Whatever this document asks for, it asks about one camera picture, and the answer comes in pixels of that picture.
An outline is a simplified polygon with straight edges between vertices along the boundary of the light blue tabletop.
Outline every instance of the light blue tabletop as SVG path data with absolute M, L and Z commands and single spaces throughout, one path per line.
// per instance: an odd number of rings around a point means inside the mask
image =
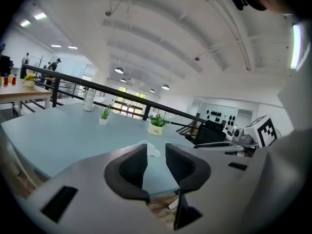
M 18 152 L 38 171 L 53 177 L 71 164 L 96 155 L 134 145 L 142 140 L 160 151 L 148 156 L 143 189 L 150 194 L 178 187 L 165 156 L 165 144 L 194 145 L 165 126 L 162 136 L 147 133 L 149 122 L 111 113 L 108 124 L 100 126 L 100 109 L 84 111 L 82 104 L 50 108 L 1 124 Z

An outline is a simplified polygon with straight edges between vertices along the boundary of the office chair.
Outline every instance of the office chair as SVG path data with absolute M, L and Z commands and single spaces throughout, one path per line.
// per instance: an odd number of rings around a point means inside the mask
M 184 134 L 184 136 L 194 145 L 220 142 L 224 141 L 226 137 L 226 134 L 222 130 L 222 124 L 208 120 L 205 124 L 199 126 L 197 135 Z

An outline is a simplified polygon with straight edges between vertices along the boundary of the red bottle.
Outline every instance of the red bottle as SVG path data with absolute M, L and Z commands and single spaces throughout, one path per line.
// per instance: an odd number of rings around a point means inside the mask
M 4 77 L 4 86 L 7 86 L 8 85 L 8 81 L 9 81 L 9 77 L 8 76 L 6 76 L 6 77 Z

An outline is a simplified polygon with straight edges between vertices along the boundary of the white vase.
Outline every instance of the white vase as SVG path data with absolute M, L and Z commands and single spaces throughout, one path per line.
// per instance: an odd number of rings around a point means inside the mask
M 162 134 L 162 127 L 157 127 L 152 124 L 148 126 L 147 132 L 151 135 L 160 136 Z
M 33 81 L 33 80 L 26 80 L 26 81 L 25 81 L 25 85 L 26 85 L 26 87 L 28 87 L 28 88 L 33 88 L 34 85 L 35 85 L 35 81 Z
M 107 121 L 108 121 L 108 119 L 102 119 L 101 117 L 99 117 L 99 124 L 101 126 L 106 126 L 107 125 Z

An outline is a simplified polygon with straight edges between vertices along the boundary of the wooden floor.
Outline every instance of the wooden floor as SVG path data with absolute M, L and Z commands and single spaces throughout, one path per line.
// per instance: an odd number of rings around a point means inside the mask
M 0 123 L 15 118 L 11 109 L 0 110 Z M 27 176 L 19 171 L 13 172 L 7 163 L 7 160 L 3 158 L 3 150 L 0 147 L 0 171 L 10 186 L 13 194 L 27 198 L 34 190 L 35 187 L 30 183 Z M 47 178 L 36 172 L 38 178 L 44 183 Z M 170 230 L 173 230 L 173 224 L 176 217 L 176 208 L 170 210 L 168 206 L 178 198 L 178 195 L 165 194 L 157 197 L 152 197 L 148 208 L 153 212 L 155 217 Z

